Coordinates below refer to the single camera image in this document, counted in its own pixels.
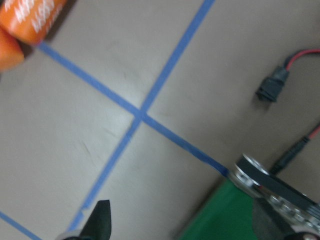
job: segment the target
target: red wire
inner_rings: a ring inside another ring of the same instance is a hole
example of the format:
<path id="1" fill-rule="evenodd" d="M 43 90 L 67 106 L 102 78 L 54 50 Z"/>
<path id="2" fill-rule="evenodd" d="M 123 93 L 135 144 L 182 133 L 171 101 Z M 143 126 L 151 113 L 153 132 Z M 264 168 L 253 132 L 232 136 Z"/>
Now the red wire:
<path id="1" fill-rule="evenodd" d="M 320 125 L 309 134 L 308 138 L 313 139 L 319 132 L 320 132 Z"/>
<path id="2" fill-rule="evenodd" d="M 316 48 L 316 49 L 308 49 L 308 50 L 303 50 L 303 51 L 300 51 L 298 52 L 296 55 L 294 55 L 291 60 L 288 62 L 287 66 L 286 66 L 286 70 L 289 71 L 292 64 L 300 57 L 302 57 L 303 55 L 306 55 L 306 54 L 317 54 L 317 53 L 320 53 L 320 49 L 319 48 Z"/>

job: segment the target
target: tile floor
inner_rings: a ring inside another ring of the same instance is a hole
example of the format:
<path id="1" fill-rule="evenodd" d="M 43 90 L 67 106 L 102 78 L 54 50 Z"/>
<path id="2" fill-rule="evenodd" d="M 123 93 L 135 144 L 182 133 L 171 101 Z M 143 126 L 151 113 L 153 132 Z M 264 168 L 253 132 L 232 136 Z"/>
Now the tile floor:
<path id="1" fill-rule="evenodd" d="M 319 46 L 320 1 L 210 3 L 71 1 L 45 44 L 0 76 L 1 239 L 55 239 L 100 199 L 111 200 L 112 240 L 179 235 L 222 177 L 138 109 L 201 6 L 209 12 L 148 115 L 227 168 L 242 152 L 268 167 L 312 128 L 320 58 L 299 60 L 278 103 L 254 92 L 287 55 Z M 319 144 L 281 174 L 315 201 Z"/>

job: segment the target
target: blue tape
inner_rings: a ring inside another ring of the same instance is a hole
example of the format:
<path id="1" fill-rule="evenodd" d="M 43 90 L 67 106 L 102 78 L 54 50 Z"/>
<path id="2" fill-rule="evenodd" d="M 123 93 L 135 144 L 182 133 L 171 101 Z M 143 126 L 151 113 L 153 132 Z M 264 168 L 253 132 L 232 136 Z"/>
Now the blue tape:
<path id="1" fill-rule="evenodd" d="M 22 234 L 26 235 L 30 239 L 32 239 L 32 240 L 41 240 L 40 237 L 38 237 L 35 234 L 33 234 L 32 232 L 30 232 L 28 229 L 26 229 L 25 227 L 21 226 L 19 223 L 17 223 L 16 221 L 14 221 L 12 218 L 10 218 L 9 216 L 5 215 L 1 211 L 0 211 L 0 219 L 2 219 L 3 221 L 5 221 L 7 224 L 11 225 L 15 229 L 17 229 L 19 232 L 21 232 Z"/>
<path id="2" fill-rule="evenodd" d="M 43 51 L 45 54 L 50 56 L 53 60 L 64 66 L 66 69 L 68 69 L 70 72 L 74 73 L 76 76 L 84 80 L 86 83 L 94 87 L 96 90 L 110 98 L 112 101 L 114 101 L 116 104 L 120 105 L 122 108 L 126 109 L 128 112 L 132 113 L 134 116 L 136 116 L 139 112 L 139 110 L 132 105 L 130 102 L 125 100 L 120 95 L 116 94 L 114 91 L 112 91 L 107 86 L 103 85 L 101 82 L 99 82 L 97 79 L 95 79 L 93 76 L 86 73 L 84 70 L 82 70 L 80 67 L 60 55 L 57 51 L 49 47 L 47 44 L 42 42 L 38 48 Z"/>
<path id="3" fill-rule="evenodd" d="M 137 117 L 133 120 L 132 125 L 130 129 L 126 132 L 123 139 L 109 158 L 107 164 L 103 168 L 101 174 L 99 175 L 98 179 L 95 181 L 93 187 L 91 188 L 89 194 L 85 198 L 83 204 L 81 205 L 80 209 L 78 210 L 77 214 L 75 215 L 73 221 L 68 227 L 68 231 L 76 230 L 79 226 L 80 222 L 83 220 L 83 213 L 82 211 L 85 209 L 90 208 L 90 206 L 93 204 L 95 198 L 97 197 L 98 193 L 100 192 L 101 188 L 103 187 L 105 181 L 109 177 L 112 169 L 115 167 L 119 157 L 122 155 L 124 150 L 126 149 L 128 143 L 130 142 L 132 136 L 138 129 L 139 125 L 141 124 L 142 120 L 140 117 Z"/>
<path id="4" fill-rule="evenodd" d="M 205 0 L 201 5 L 201 7 L 199 8 L 198 12 L 194 16 L 189 27 L 186 29 L 181 40 L 179 41 L 178 45 L 174 49 L 173 53 L 171 54 L 168 62 L 165 64 L 164 68 L 162 69 L 159 77 L 157 78 L 155 84 L 151 88 L 144 103 L 142 104 L 141 111 L 143 113 L 146 113 L 151 107 L 152 103 L 155 101 L 157 95 L 159 94 L 160 90 L 166 83 L 168 77 L 170 76 L 171 72 L 177 65 L 177 62 L 181 58 L 182 54 L 185 52 L 191 39 L 197 32 L 198 28 L 200 27 L 201 23 L 205 19 L 207 13 L 209 12 L 214 2 L 215 0 Z"/>
<path id="5" fill-rule="evenodd" d="M 188 151 L 199 160 L 209 164 L 219 173 L 221 173 L 224 177 L 227 177 L 229 170 L 225 166 L 223 166 L 222 164 L 220 164 L 219 162 L 217 162 L 216 160 L 214 160 L 213 158 L 211 158 L 210 156 L 193 146 L 191 143 L 187 142 L 186 140 L 184 140 L 183 138 L 181 138 L 180 136 L 178 136 L 177 134 L 175 134 L 174 132 L 172 132 L 171 130 L 169 130 L 168 128 L 166 128 L 161 123 L 157 122 L 148 115 L 143 116 L 142 120 L 151 128 L 156 130 L 158 133 L 170 139 L 172 142 L 174 142 L 184 150 Z"/>

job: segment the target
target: orange cylinder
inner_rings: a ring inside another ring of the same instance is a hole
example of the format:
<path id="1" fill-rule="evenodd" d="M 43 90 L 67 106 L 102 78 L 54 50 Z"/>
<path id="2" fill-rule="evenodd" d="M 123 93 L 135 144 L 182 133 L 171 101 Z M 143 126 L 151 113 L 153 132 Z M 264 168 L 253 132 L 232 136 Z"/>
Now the orange cylinder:
<path id="1" fill-rule="evenodd" d="M 20 41 L 37 45 L 46 37 L 67 0 L 5 0 L 0 25 Z"/>
<path id="2" fill-rule="evenodd" d="M 24 61 L 24 54 L 17 40 L 0 28 L 0 73 Z"/>

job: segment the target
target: black object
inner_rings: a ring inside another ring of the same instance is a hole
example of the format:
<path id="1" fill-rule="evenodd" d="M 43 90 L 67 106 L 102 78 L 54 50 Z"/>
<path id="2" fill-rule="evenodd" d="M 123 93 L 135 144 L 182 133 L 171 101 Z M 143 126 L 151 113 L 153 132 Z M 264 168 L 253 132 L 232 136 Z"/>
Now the black object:
<path id="1" fill-rule="evenodd" d="M 258 98 L 265 102 L 276 102 L 288 76 L 289 72 L 283 66 L 278 66 L 271 76 L 263 80 L 256 92 Z"/>
<path id="2" fill-rule="evenodd" d="M 320 206 L 307 196 L 286 184 L 284 181 L 281 181 L 272 174 L 265 174 L 252 165 L 252 163 L 250 163 L 244 156 L 242 156 L 242 158 L 236 163 L 236 166 L 260 186 L 265 187 L 278 196 L 281 196 L 283 199 L 309 213 L 311 216 L 320 219 Z"/>
<path id="3" fill-rule="evenodd" d="M 304 147 L 309 141 L 310 139 L 306 136 L 302 138 L 300 141 L 298 141 L 273 164 L 269 172 L 273 175 L 278 174 L 295 158 L 295 156 L 302 149 L 304 149 Z"/>
<path id="4" fill-rule="evenodd" d="M 264 198 L 253 200 L 252 229 L 259 240 L 320 240 L 309 232 L 296 233 Z"/>
<path id="5" fill-rule="evenodd" d="M 110 201 L 98 201 L 79 236 L 64 240 L 109 240 L 111 236 Z"/>

